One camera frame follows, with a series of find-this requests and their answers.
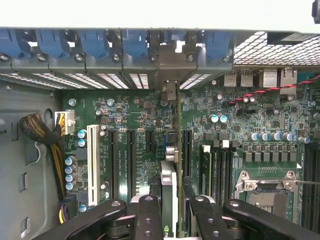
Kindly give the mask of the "long black expansion slot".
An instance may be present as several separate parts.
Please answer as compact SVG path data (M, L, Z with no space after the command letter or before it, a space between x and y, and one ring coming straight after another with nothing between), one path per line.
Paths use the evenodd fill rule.
M183 160L183 176L190 177L192 174L192 141L193 133L191 129L182 131L182 160Z
M127 130L127 194L128 201L136 195L136 131Z
M118 164L118 132L116 129L108 131L108 147L110 160L110 195L113 199L119 196L119 164Z

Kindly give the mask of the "CPU socket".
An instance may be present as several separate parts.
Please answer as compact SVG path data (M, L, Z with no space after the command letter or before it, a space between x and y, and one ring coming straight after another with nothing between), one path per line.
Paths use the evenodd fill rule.
M282 177L251 177L242 170L234 187L234 198L294 223L299 218L299 185L294 170Z

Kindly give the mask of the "short black expansion slot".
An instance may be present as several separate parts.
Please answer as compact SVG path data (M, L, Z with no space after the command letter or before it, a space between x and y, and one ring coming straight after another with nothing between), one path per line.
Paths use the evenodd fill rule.
M146 145L147 153L154 152L154 131L153 130L145 131L145 145Z

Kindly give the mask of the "white expansion slot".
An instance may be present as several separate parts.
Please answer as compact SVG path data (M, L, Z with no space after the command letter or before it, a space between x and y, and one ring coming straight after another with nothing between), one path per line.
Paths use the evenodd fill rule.
M87 126L87 177L88 205L97 206L100 202L100 127L98 124Z

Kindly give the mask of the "green motherboard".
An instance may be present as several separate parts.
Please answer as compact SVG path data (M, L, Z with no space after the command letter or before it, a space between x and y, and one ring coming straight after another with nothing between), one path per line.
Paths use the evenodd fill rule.
M99 125L100 201L111 199L109 130L118 133L118 198L128 201L127 130L136 132L136 195L149 194L149 179L161 176L165 134L172 106L156 91L68 91L64 106L74 112L75 133L64 139L66 191L61 206L71 218L88 205L87 126ZM222 205L234 198L242 170L274 179L289 170L297 181L320 182L320 75L298 72L285 89L224 86L222 79L180 94L183 130L192 130L192 172L196 195ZM154 152L146 152L146 130L154 131ZM299 187L298 222L320 233L320 185Z

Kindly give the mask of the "blue card retention clip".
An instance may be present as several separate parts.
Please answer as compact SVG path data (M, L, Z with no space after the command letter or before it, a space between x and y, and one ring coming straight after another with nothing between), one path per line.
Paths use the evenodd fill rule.
M226 57L229 53L230 33L225 31L206 31L204 43L206 58L216 60Z
M67 59L70 57L70 45L64 30L37 29L35 36L38 47L43 53L55 59Z
M29 59L31 46L23 29L0 28L0 53L15 59Z
M81 30L79 36L82 49L86 54L96 59L106 59L110 56L108 35L105 30Z
M143 58L148 54L147 33L144 29L122 30L123 51L134 59Z

